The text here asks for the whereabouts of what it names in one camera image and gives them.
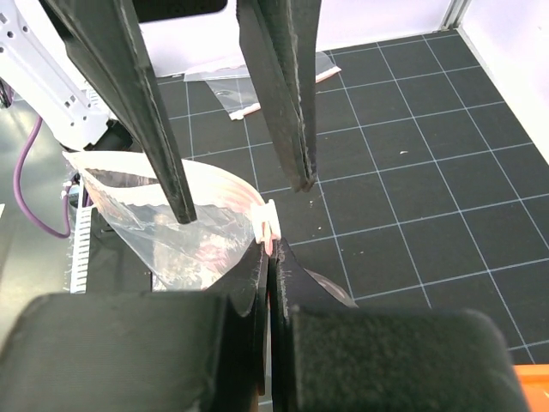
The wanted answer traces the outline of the orange plastic basket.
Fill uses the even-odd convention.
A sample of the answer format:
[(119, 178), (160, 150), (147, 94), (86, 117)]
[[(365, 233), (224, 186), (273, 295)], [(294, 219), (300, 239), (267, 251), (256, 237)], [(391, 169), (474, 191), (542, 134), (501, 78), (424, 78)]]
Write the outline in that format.
[(516, 365), (515, 372), (532, 412), (549, 412), (549, 365)]

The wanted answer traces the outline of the pink zip top bag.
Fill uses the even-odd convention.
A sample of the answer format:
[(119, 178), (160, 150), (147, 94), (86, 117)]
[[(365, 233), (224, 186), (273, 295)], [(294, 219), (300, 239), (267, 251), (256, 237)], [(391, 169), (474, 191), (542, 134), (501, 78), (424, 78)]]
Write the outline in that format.
[(247, 181), (219, 167), (184, 160), (196, 220), (173, 214), (144, 154), (65, 153), (94, 206), (152, 270), (153, 289), (204, 290), (244, 256), (251, 243), (272, 253), (281, 239), (275, 203)]

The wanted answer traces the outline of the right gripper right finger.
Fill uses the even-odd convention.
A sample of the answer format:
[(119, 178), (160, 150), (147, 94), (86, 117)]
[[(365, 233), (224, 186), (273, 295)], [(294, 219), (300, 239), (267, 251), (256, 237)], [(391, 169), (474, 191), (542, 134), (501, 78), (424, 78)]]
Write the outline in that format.
[(483, 313), (344, 305), (285, 240), (269, 267), (276, 411), (525, 411), (502, 333)]

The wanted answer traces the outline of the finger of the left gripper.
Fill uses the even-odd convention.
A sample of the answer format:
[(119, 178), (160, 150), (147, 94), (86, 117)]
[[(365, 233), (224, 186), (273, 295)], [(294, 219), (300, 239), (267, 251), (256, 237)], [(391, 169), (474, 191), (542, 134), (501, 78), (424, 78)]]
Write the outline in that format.
[(44, 1), (70, 61), (148, 157), (181, 224), (196, 220), (190, 187), (131, 1)]
[(238, 1), (239, 45), (282, 171), (295, 191), (317, 179), (319, 1)]

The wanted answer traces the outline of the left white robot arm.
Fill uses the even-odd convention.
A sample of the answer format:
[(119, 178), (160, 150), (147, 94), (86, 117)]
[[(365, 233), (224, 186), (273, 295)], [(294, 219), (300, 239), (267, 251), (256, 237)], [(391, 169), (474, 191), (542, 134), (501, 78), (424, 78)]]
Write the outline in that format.
[[(64, 148), (137, 142), (179, 223), (196, 219), (178, 146), (142, 37), (144, 23), (213, 14), (222, 1), (36, 1), (69, 60), (108, 105), (102, 112), (68, 77), (12, 1), (1, 4), (1, 77)], [(243, 53), (270, 138), (295, 191), (317, 178), (315, 54), (318, 1), (239, 1)]]

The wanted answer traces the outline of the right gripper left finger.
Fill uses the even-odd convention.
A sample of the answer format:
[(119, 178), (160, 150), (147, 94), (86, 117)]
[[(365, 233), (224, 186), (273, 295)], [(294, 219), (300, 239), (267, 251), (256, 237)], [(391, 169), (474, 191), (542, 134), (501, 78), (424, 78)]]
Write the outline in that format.
[(1, 349), (2, 410), (255, 410), (267, 272), (253, 244), (202, 291), (35, 298)]

